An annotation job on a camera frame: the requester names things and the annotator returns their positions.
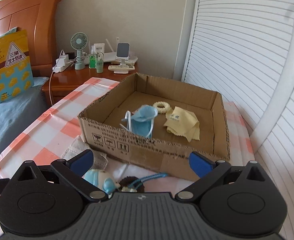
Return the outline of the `light blue round doll toy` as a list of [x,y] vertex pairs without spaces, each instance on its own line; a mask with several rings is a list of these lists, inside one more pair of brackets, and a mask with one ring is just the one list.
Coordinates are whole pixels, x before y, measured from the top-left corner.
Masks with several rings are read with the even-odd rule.
[[114,177],[105,170],[90,169],[83,176],[87,182],[98,187],[106,194],[111,195],[115,191],[118,191],[120,184],[116,182]]

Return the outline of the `yellow cleaning cloth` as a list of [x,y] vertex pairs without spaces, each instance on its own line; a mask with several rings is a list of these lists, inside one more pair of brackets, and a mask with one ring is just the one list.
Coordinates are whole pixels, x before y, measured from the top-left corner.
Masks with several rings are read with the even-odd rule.
[[166,114],[167,132],[179,137],[185,137],[188,142],[200,139],[200,122],[197,116],[190,111],[175,107],[169,110]]

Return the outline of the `brown knitted scrunchie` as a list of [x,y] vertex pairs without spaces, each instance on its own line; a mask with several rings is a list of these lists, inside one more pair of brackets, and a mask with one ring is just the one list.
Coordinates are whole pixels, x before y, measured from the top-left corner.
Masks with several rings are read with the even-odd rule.
[[145,187],[141,180],[135,176],[127,176],[120,180],[119,190],[122,192],[144,193]]

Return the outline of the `cream knitted scrunchie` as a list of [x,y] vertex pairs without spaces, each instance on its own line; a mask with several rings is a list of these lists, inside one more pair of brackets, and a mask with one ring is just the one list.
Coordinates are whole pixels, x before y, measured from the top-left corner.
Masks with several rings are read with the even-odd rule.
[[158,101],[153,104],[153,107],[157,110],[159,114],[166,114],[171,110],[171,106],[167,102]]

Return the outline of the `light blue face mask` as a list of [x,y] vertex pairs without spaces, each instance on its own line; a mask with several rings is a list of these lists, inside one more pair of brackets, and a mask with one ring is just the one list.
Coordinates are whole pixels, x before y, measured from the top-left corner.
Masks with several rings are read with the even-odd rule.
[[127,111],[125,117],[121,120],[126,125],[120,124],[121,128],[135,135],[144,138],[151,138],[154,129],[155,118],[158,111],[150,105],[143,105],[134,113]]

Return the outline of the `blue embroidered sachet with tassel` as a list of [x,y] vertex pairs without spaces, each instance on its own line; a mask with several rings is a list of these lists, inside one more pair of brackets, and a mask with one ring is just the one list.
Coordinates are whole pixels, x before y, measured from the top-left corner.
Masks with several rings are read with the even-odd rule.
[[130,183],[128,185],[128,188],[130,190],[137,191],[137,189],[139,189],[145,182],[147,182],[149,180],[165,178],[167,176],[168,176],[167,173],[157,173],[157,174],[149,175],[149,176],[146,176],[146,177],[138,178],[135,181],[133,181],[132,183]]

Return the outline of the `pink white checkered tablecloth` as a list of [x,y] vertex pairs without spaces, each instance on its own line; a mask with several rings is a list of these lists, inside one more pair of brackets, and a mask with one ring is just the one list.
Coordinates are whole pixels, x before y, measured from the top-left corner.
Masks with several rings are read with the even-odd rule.
[[[11,178],[25,160],[34,160],[36,164],[47,165],[63,157],[71,143],[81,135],[78,114],[118,83],[111,79],[92,77],[75,89],[71,89],[67,96],[45,111],[2,151],[0,179]],[[245,165],[255,159],[245,121],[233,102],[224,101],[223,104],[229,131],[230,161],[236,166]],[[143,177],[154,173],[112,159],[109,159],[107,171],[117,180],[129,175]],[[146,191],[165,191],[173,194],[190,184],[191,181],[175,177],[149,180],[144,183]]]

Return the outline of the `blue grey bed sheet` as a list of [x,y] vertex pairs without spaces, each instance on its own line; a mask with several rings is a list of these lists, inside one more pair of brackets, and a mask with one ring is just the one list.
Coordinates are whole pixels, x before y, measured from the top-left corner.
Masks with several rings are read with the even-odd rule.
[[47,77],[35,77],[26,92],[0,103],[0,154],[31,123],[47,110],[42,86]]

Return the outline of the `brown cardboard box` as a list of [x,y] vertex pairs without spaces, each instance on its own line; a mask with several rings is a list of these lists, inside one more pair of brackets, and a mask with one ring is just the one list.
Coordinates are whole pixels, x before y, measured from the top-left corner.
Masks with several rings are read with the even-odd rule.
[[[188,141],[167,132],[163,114],[155,118],[150,138],[124,129],[126,112],[164,101],[193,112],[200,123],[199,140]],[[195,181],[189,155],[198,152],[209,160],[229,160],[229,135],[220,93],[201,87],[140,73],[123,79],[79,115],[84,140],[109,157],[155,172]]]

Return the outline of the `wooden nightstand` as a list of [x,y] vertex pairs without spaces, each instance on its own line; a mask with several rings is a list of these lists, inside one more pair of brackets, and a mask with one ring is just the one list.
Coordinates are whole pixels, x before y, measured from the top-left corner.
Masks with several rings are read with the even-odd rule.
[[110,62],[104,63],[103,73],[101,74],[97,74],[95,69],[89,68],[88,66],[82,70],[75,70],[74,67],[68,67],[63,72],[54,73],[50,80],[48,80],[42,87],[47,106],[51,107],[92,77],[122,81],[130,74],[139,72],[137,62],[134,65],[135,70],[128,74],[114,74],[108,70],[109,65],[111,65]]

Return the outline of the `white power strip with charger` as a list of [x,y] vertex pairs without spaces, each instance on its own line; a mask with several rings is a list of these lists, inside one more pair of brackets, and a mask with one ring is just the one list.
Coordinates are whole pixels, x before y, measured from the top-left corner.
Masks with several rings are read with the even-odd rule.
[[72,66],[73,60],[69,59],[69,55],[61,50],[59,57],[56,59],[56,64],[52,67],[54,73],[60,73],[65,71],[69,66]]

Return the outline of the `pale green tube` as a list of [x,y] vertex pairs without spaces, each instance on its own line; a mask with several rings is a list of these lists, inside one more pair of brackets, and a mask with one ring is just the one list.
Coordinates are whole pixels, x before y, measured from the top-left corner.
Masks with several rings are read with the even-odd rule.
[[102,52],[95,55],[95,69],[98,74],[103,73],[103,58],[104,54]]

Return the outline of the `white remote control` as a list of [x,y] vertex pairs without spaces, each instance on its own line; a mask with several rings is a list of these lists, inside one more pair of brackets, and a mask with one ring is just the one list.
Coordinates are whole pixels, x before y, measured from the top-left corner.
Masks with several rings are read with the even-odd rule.
[[114,74],[128,74],[129,72],[134,71],[135,67],[129,65],[110,65],[108,66],[108,70]]

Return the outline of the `green clear bottle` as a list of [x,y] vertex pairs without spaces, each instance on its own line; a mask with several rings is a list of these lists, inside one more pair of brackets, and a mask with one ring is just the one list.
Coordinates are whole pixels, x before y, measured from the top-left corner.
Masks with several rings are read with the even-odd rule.
[[89,54],[89,68],[94,69],[96,67],[95,54]]

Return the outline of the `white wifi router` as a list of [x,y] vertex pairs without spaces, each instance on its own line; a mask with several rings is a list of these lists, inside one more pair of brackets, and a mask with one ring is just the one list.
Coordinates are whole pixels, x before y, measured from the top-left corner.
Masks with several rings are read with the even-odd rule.
[[108,39],[106,39],[106,43],[109,46],[111,52],[104,53],[104,62],[114,62],[116,60],[116,51],[111,46]]

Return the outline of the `yellow blue snack bag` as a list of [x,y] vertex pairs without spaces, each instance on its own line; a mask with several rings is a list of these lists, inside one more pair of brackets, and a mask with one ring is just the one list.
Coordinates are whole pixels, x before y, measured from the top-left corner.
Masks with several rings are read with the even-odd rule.
[[17,97],[34,85],[27,31],[0,37],[0,103]]

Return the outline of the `white cosmetic tube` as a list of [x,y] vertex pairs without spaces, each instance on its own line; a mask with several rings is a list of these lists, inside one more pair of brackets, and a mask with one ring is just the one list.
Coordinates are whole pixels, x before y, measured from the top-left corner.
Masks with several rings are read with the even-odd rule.
[[104,54],[105,44],[104,43],[95,43],[93,45],[93,50],[95,54],[103,53]]

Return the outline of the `mint green desk fan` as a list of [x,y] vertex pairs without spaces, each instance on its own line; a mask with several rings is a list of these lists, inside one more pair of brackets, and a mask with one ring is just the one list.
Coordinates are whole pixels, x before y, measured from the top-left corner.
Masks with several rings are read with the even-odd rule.
[[83,50],[88,44],[88,37],[83,32],[78,32],[72,35],[70,44],[72,49],[76,50],[75,70],[82,70],[85,68]]

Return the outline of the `white phone stand with screen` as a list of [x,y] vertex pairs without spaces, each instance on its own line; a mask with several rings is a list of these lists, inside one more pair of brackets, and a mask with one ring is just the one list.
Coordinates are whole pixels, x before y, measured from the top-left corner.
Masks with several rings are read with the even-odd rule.
[[120,60],[120,65],[125,65],[125,61],[129,59],[130,44],[127,42],[119,42],[116,50],[116,59]]

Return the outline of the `wooden bed headboard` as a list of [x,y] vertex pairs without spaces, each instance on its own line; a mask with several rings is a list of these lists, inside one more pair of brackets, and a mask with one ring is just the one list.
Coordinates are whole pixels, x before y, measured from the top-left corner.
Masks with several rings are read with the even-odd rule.
[[34,76],[50,76],[57,58],[55,15],[61,0],[1,0],[0,35],[26,30]]

